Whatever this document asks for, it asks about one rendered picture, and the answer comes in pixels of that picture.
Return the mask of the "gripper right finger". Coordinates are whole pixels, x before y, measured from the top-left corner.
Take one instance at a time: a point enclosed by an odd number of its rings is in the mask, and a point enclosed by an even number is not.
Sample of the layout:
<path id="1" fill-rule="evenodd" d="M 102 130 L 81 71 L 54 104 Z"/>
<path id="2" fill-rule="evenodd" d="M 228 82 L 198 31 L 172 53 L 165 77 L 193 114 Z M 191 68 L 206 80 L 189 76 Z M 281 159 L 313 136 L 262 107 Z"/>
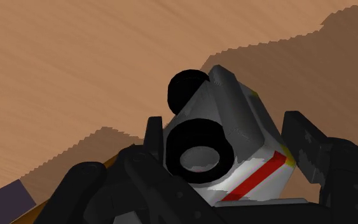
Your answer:
<path id="1" fill-rule="evenodd" d="M 327 137 L 299 111 L 284 114 L 281 136 L 318 203 L 296 206 L 305 224 L 358 224 L 358 145 Z"/>

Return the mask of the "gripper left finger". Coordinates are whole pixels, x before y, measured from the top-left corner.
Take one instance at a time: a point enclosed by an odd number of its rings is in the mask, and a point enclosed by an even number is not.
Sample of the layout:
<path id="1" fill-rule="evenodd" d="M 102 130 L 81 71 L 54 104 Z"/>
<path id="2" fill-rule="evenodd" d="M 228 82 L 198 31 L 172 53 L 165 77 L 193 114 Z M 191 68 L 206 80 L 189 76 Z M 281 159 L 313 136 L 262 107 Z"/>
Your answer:
<path id="1" fill-rule="evenodd" d="M 187 182 L 160 164 L 162 153 L 162 118 L 151 116 L 142 149 L 124 151 L 121 156 L 128 177 L 148 207 L 150 224 L 225 224 Z M 106 166 L 100 162 L 74 165 L 33 224 L 83 224 L 86 206 L 106 178 Z"/>

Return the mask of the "white toy car, red stripe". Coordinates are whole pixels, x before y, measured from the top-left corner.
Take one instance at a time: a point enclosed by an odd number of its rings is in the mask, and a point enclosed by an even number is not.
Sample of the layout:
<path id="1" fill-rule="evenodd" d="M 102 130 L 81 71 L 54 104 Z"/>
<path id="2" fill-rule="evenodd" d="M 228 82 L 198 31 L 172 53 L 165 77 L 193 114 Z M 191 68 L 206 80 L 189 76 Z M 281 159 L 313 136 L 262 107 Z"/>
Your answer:
<path id="1" fill-rule="evenodd" d="M 255 91 L 220 65 L 170 81 L 164 167 L 215 207 L 281 203 L 296 166 Z"/>

